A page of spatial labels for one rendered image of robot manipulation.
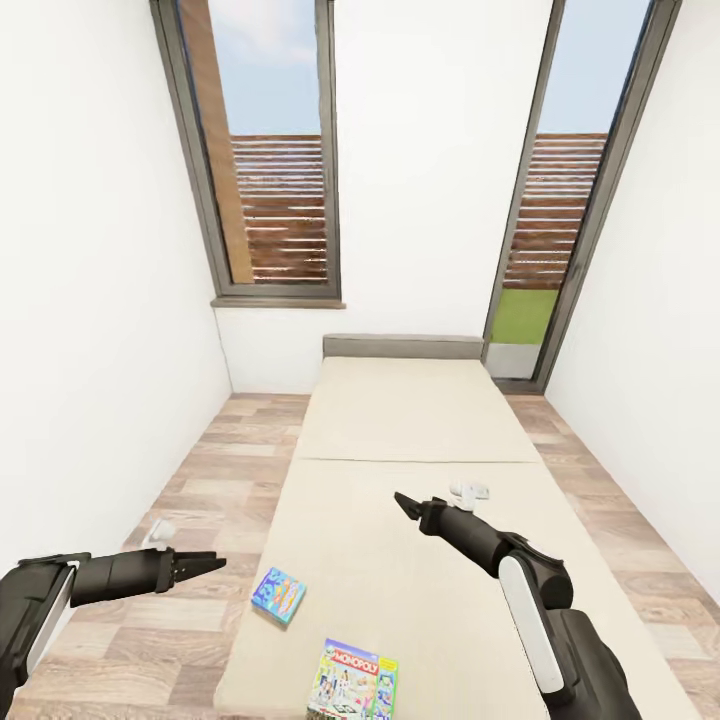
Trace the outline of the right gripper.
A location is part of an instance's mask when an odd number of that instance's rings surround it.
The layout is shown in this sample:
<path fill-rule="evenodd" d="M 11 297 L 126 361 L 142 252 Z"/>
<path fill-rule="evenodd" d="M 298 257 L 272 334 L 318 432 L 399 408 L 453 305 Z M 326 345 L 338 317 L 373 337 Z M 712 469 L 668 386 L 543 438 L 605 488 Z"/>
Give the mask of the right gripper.
<path fill-rule="evenodd" d="M 433 498 L 420 503 L 398 491 L 395 492 L 394 497 L 410 519 L 421 519 L 419 531 L 426 536 L 442 537 L 466 558 L 469 558 L 468 544 L 472 532 L 482 524 L 487 524 L 473 511 L 451 507 L 442 499 Z"/>

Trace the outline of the board game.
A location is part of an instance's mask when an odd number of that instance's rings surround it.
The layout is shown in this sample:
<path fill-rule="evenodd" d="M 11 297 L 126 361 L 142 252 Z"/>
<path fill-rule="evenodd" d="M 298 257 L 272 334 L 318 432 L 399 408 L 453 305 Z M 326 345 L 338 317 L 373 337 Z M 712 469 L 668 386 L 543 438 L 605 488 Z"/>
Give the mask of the board game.
<path fill-rule="evenodd" d="M 308 711 L 326 720 L 394 720 L 398 662 L 328 638 Z"/>
<path fill-rule="evenodd" d="M 251 602 L 289 625 L 306 592 L 306 584 L 272 567 L 252 594 Z"/>

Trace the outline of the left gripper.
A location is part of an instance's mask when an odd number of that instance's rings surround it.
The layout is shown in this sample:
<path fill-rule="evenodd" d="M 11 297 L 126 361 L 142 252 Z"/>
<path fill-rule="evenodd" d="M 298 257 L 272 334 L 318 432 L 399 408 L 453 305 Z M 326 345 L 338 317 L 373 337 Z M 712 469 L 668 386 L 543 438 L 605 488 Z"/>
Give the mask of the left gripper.
<path fill-rule="evenodd" d="M 176 552 L 172 547 L 119 552 L 110 566 L 104 601 L 168 592 L 175 583 L 227 565 L 227 559 L 216 556 L 216 551 Z"/>

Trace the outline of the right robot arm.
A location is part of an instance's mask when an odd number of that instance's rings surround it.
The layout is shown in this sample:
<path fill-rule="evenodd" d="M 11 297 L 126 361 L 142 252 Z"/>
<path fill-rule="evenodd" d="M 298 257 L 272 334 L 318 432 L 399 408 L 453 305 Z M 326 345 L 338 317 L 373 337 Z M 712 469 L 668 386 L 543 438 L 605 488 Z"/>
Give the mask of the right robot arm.
<path fill-rule="evenodd" d="M 460 498 L 394 497 L 410 519 L 421 519 L 419 531 L 442 537 L 500 581 L 550 720 L 642 720 L 620 661 L 590 617 L 570 608 L 574 584 L 565 560 L 477 517 L 475 500 L 491 498 L 487 484 L 457 481 L 449 491 Z"/>

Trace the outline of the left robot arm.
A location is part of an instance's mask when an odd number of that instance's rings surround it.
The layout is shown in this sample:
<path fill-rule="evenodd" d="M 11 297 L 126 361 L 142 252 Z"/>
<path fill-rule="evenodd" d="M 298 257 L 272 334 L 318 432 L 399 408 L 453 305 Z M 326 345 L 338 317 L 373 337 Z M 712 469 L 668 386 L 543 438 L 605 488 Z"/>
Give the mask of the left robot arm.
<path fill-rule="evenodd" d="M 165 593 L 175 583 L 227 565 L 216 551 L 167 547 L 176 529 L 158 518 L 140 551 L 27 557 L 0 580 L 0 720 L 7 717 L 15 691 L 29 680 L 66 604 L 76 608 Z"/>

